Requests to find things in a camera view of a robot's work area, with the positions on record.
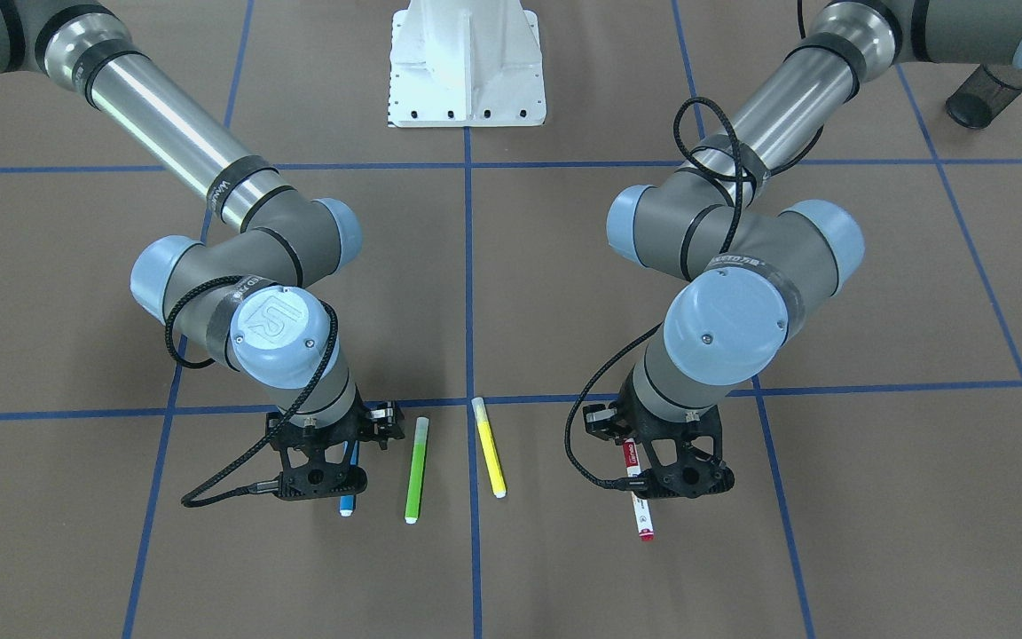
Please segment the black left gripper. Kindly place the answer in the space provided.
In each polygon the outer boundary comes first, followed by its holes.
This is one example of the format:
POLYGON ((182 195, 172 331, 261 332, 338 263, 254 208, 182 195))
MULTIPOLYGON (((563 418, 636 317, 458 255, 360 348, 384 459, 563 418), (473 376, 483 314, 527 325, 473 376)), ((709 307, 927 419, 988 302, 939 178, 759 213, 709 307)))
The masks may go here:
POLYGON ((719 409, 673 405, 644 368, 630 373, 616 400, 586 406, 584 425, 587 433, 618 446, 632 439, 648 463, 637 477, 600 478, 585 470, 600 488, 641 499, 693 499, 734 488, 735 473, 723 457, 719 409))

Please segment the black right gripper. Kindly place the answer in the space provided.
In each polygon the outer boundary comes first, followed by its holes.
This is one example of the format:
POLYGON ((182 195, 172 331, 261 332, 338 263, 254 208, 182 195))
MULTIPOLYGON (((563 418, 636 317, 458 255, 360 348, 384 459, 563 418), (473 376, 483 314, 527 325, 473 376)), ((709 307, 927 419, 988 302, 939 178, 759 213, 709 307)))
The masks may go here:
POLYGON ((367 406, 356 396, 352 408, 328 426, 287 425, 271 446, 279 453, 281 472, 264 482, 264 492, 284 501, 356 496, 368 485, 366 471, 351 460, 354 442, 403 439, 403 413, 396 401, 367 406))

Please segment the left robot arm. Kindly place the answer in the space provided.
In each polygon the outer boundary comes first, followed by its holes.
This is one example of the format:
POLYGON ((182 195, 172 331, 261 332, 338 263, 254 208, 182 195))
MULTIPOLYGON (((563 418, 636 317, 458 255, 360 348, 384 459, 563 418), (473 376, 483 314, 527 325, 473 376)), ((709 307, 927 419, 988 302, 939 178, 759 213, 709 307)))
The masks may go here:
POLYGON ((681 278, 664 322, 642 335, 617 399, 575 408, 586 431, 644 446, 636 477, 583 476, 642 499, 733 488, 717 405, 762 371, 808 316, 851 279, 865 242, 846 210, 804 200, 751 213, 766 182, 811 149, 842 105, 898 62, 1022 69, 1022 1, 832 1, 721 132, 680 145, 663 185, 634 185, 607 218, 609 246, 681 278))

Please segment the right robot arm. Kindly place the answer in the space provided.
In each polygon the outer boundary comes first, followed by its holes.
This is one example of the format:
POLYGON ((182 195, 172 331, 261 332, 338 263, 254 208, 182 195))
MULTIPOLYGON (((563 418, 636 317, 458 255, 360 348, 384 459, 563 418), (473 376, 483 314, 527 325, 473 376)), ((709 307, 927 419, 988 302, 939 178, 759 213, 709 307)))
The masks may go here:
POLYGON ((131 295, 162 324, 180 367, 235 369, 277 407, 256 445, 182 504, 215 504, 212 486, 264 446, 279 453, 280 473, 228 497, 299 501, 362 493, 366 471, 353 461, 356 444, 386 446, 403 432, 394 403, 362 400, 340 349, 336 312, 310 291, 361 250, 349 206, 305 198, 170 80, 97 1, 0 1, 0 74, 16 70, 44 75, 113 118, 236 233, 215 246, 166 236, 131 268, 131 295))

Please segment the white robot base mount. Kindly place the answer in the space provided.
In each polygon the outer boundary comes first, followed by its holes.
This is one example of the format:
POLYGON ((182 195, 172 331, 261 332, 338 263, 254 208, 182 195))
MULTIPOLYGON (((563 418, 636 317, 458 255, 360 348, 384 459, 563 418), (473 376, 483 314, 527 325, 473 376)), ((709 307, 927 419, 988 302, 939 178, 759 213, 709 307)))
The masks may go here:
POLYGON ((390 127, 546 121, 539 18, 519 1, 411 1, 390 36, 390 127))

